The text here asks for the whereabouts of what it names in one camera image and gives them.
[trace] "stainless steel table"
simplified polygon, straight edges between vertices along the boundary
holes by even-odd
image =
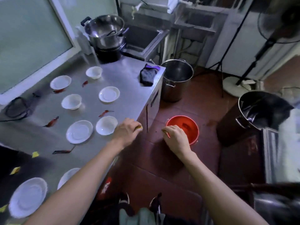
[[[41,95],[37,99],[33,114],[22,121],[0,123],[0,142],[28,155],[38,151],[40,156],[30,159],[32,165],[22,164],[19,173],[0,182],[0,191],[6,190],[5,197],[1,197],[0,206],[9,202],[18,185],[32,177],[45,179],[49,196],[56,191],[58,182],[66,171],[82,167],[92,159],[111,139],[111,136],[101,136],[95,130],[98,116],[104,110],[113,110],[114,112],[107,115],[116,117],[119,123],[126,117],[137,120],[165,71],[162,67],[155,76],[154,85],[144,87],[139,83],[139,73],[145,64],[144,61],[122,57],[117,62],[101,65],[102,77],[93,80],[85,75],[85,71],[95,66],[94,57],[90,55],[85,61],[78,57],[68,68],[56,71],[31,89],[27,94],[35,91]],[[57,75],[70,76],[72,83],[62,93],[54,94],[49,82]],[[100,90],[106,86],[115,86],[120,90],[120,97],[109,104],[102,103],[98,98]],[[62,108],[61,101],[69,94],[82,96],[83,104],[78,110]],[[59,119],[53,127],[42,127],[57,116]],[[2,112],[0,118],[3,120],[7,117]],[[88,120],[93,124],[92,136],[86,142],[77,145],[70,154],[52,155],[55,150],[70,150],[73,147],[66,139],[66,131],[72,123],[79,120]]]

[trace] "yellow sticky note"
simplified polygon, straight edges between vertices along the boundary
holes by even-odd
[[[0,212],[5,212],[6,208],[8,205],[4,205],[3,207],[0,208]]]
[[[32,158],[35,158],[35,157],[38,157],[39,156],[39,153],[37,151],[34,151],[32,153]]]
[[[15,174],[15,173],[19,172],[20,168],[21,168],[20,166],[18,166],[18,167],[15,167],[15,168],[12,170],[12,172],[11,172],[11,174],[10,174],[10,175],[13,175],[13,174]]]

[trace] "sneaker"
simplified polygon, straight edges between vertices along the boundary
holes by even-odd
[[[157,197],[153,198],[150,203],[149,210],[155,214],[160,214],[161,212],[161,202],[160,202],[161,196],[162,194],[159,193]]]
[[[129,204],[129,195],[128,193],[120,193],[119,203],[127,203]]]

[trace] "hand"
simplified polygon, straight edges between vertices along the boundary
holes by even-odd
[[[188,137],[183,129],[179,128],[177,125],[173,125],[162,128],[162,132],[163,139],[179,159],[182,159],[182,157],[191,152]]]
[[[141,123],[127,117],[115,128],[112,136],[112,142],[116,142],[122,149],[124,149],[125,147],[129,146],[137,137],[139,132],[142,131],[143,126]]]

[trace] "white bowl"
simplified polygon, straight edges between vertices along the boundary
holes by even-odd
[[[71,144],[85,142],[93,132],[93,125],[89,121],[81,120],[73,123],[67,130],[66,137]]]
[[[47,190],[47,183],[42,178],[32,178],[23,182],[9,201],[11,216],[24,218],[34,213],[43,203]]]
[[[103,69],[98,66],[90,67],[88,70],[85,72],[85,74],[92,78],[92,79],[99,79],[102,75]]]
[[[72,79],[69,76],[58,76],[50,82],[50,87],[54,90],[64,89],[70,85]]]
[[[74,174],[76,174],[77,171],[79,171],[80,168],[73,168],[71,170],[68,170],[62,178],[60,179],[57,189],[60,189]]]
[[[78,94],[71,94],[62,100],[62,107],[65,109],[76,110],[81,105],[82,98]]]
[[[105,116],[97,122],[96,131],[103,136],[110,135],[114,132],[117,125],[118,121],[115,117]]]
[[[99,99],[102,102],[110,103],[115,101],[120,96],[120,91],[116,87],[105,87],[99,93]]]

